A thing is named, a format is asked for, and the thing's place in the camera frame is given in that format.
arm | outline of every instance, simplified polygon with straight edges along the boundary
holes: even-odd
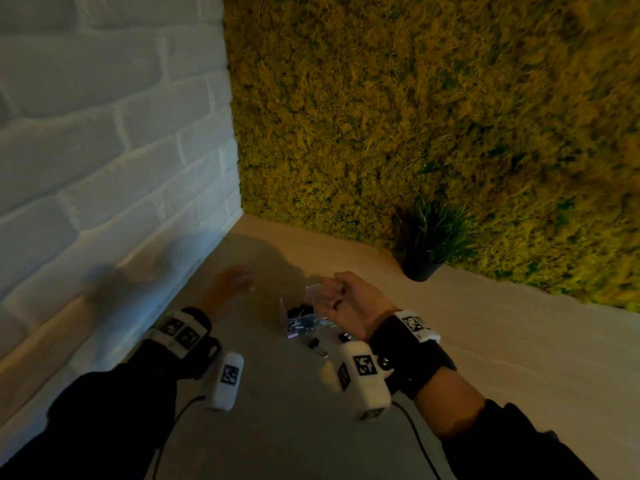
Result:
[[[351,272],[323,278],[322,285],[318,311],[360,340],[368,341],[398,311]],[[516,406],[485,399],[456,371],[439,368],[414,401],[458,480],[596,478],[555,433],[537,432]]]

black wrist strap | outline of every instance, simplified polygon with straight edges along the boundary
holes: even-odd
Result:
[[[373,332],[369,346],[374,354],[388,359],[394,368],[391,376],[394,388],[410,399],[415,398],[439,368],[457,370],[436,340],[420,342],[395,315]]]

wristband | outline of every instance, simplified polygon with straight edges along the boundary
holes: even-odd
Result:
[[[369,345],[374,354],[386,358],[394,368],[393,380],[388,384],[393,383],[394,388],[413,400],[439,368],[457,370],[439,340],[437,332],[416,313],[400,311],[382,322]]]

qr code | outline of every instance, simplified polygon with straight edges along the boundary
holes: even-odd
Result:
[[[191,327],[186,326],[175,338],[175,341],[185,349],[190,350],[190,348],[192,348],[199,339],[200,336],[198,333]]]
[[[169,335],[170,337],[174,336],[175,333],[180,330],[184,326],[184,322],[178,320],[175,317],[171,317],[167,323],[165,323],[160,331],[165,335]]]
[[[364,411],[363,415],[360,416],[360,421],[365,421],[367,419],[377,418],[384,411],[385,411],[384,408],[370,409],[369,411]]]
[[[407,327],[409,327],[409,330],[411,330],[411,331],[424,330],[424,327],[417,320],[416,317],[404,317],[401,320],[405,323],[405,325],[407,325]]]
[[[356,355],[353,359],[356,362],[359,375],[372,376],[378,373],[376,366],[373,364],[371,355]]]
[[[240,373],[240,369],[226,363],[225,369],[222,371],[222,379],[220,379],[220,382],[224,382],[225,384],[235,386],[238,382],[239,373]]]
[[[349,377],[347,364],[345,364],[344,362],[340,366],[340,369],[338,369],[338,379],[340,379],[340,386],[342,386],[342,390],[347,389],[347,387],[351,383],[351,377]]]

white tracking device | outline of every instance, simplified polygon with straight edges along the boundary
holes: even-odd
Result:
[[[333,362],[340,388],[357,421],[377,418],[391,406],[391,393],[371,348],[364,342],[347,342]]]
[[[224,355],[212,386],[210,408],[231,411],[236,402],[243,366],[242,355],[235,352],[227,352]]]

